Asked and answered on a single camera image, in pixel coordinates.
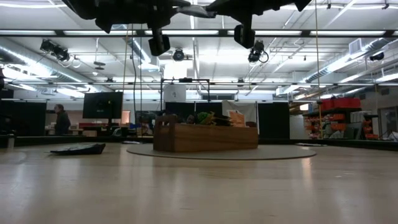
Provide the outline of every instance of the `ceiling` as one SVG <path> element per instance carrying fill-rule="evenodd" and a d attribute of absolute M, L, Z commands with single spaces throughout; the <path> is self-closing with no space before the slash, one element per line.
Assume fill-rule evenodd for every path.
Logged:
<path fill-rule="evenodd" d="M 198 0 L 198 4 L 209 4 L 212 0 Z M 343 12 L 350 0 L 331 0 L 331 9 L 325 9 L 327 1 L 318 1 L 317 20 L 314 2 L 307 8 L 298 12 L 293 6 L 284 7 L 279 11 L 267 11 L 262 16 L 253 16 L 253 29 L 338 29 L 338 30 L 398 30 L 398 0 L 388 0 L 390 7 L 381 9 L 385 4 L 382 0 L 355 1 L 349 9 Z M 1 4 L 16 4 L 21 6 L 49 6 L 61 5 L 59 0 L 16 0 L 0 1 Z M 80 19 L 67 7 L 33 9 L 24 7 L 0 6 L 0 30 L 1 29 L 77 29 L 93 30 L 99 29 L 94 21 Z M 167 29 L 234 29 L 239 23 L 230 17 L 217 16 L 215 19 L 194 18 L 191 24 L 188 16 L 177 14 L 172 18 Z M 147 26 L 134 24 L 133 29 L 147 29 Z M 124 39 L 119 37 L 101 37 L 96 49 L 96 39 L 92 37 L 0 37 L 11 40 L 23 48 L 29 49 L 57 64 L 54 57 L 45 55 L 39 48 L 44 39 L 51 39 L 54 43 L 68 49 L 69 53 L 79 59 L 63 63 L 67 69 L 83 75 L 94 82 L 103 82 L 107 78 L 113 78 L 117 82 L 123 81 L 125 75 L 127 82 L 134 80 L 134 69 L 139 79 L 140 69 L 138 67 L 138 55 L 134 55 L 135 67 L 130 60 L 131 48 L 127 46 Z M 136 37 L 136 42 L 141 45 L 143 51 L 150 55 L 148 37 Z M 236 82 L 238 78 L 244 78 L 246 82 L 298 82 L 296 74 L 306 74 L 308 71 L 320 68 L 348 50 L 348 44 L 357 38 L 273 38 L 262 37 L 269 54 L 269 61 L 264 65 L 256 65 L 254 68 L 249 64 L 247 58 L 249 50 L 237 44 L 232 37 L 171 37 L 170 52 L 159 58 L 152 57 L 152 63 L 159 62 L 161 67 L 172 61 L 172 53 L 176 48 L 183 49 L 184 53 L 196 56 L 198 78 L 208 78 L 214 82 Z M 379 62 L 365 63 L 365 59 L 359 59 L 355 63 L 340 68 L 330 75 L 333 79 L 328 82 L 339 82 L 347 76 L 366 70 L 368 66 L 376 66 L 386 61 L 395 59 L 396 49 L 391 47 L 386 52 L 384 60 Z M 98 71 L 94 68 L 94 61 L 104 62 L 104 70 Z M 195 77 L 193 60 L 183 62 L 188 68 L 187 76 Z M 162 69 L 159 72 L 148 72 L 141 70 L 143 82 L 159 82 Z M 115 90 L 122 86 L 109 86 Z M 216 86 L 223 89 L 230 86 Z M 260 86 L 257 90 L 276 90 L 278 86 Z"/>

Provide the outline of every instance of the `red container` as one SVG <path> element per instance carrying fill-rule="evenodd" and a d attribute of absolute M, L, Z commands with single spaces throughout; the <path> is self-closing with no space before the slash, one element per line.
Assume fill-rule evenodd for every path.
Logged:
<path fill-rule="evenodd" d="M 334 100 L 322 100 L 321 110 L 330 110 L 334 108 Z"/>
<path fill-rule="evenodd" d="M 335 108 L 360 108 L 361 100 L 359 98 L 338 98 L 334 99 Z"/>

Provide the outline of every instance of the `black partition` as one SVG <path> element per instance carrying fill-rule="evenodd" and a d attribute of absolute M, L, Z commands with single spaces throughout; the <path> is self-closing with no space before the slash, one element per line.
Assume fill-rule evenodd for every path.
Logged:
<path fill-rule="evenodd" d="M 186 122 L 188 116 L 195 114 L 195 104 L 166 102 L 165 110 L 167 114 L 176 114 L 179 122 Z"/>
<path fill-rule="evenodd" d="M 44 136 L 46 103 L 2 101 L 0 114 L 10 117 L 18 136 Z"/>
<path fill-rule="evenodd" d="M 290 139 L 288 103 L 259 103 L 258 117 L 260 138 Z"/>
<path fill-rule="evenodd" d="M 223 104 L 222 103 L 197 103 L 196 113 L 200 112 L 214 112 L 215 114 L 223 114 Z"/>

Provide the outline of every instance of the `wooden box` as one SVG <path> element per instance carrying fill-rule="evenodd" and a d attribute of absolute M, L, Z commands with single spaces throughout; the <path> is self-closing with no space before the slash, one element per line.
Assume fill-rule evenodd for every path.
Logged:
<path fill-rule="evenodd" d="M 257 149 L 257 146 L 257 128 L 178 124 L 175 115 L 156 118 L 156 151 L 225 151 Z"/>

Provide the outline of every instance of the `floor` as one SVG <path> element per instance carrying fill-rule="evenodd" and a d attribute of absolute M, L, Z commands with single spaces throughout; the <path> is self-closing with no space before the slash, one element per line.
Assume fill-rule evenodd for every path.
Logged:
<path fill-rule="evenodd" d="M 0 223 L 397 223 L 398 153 L 312 147 L 280 161 L 0 151 Z"/>

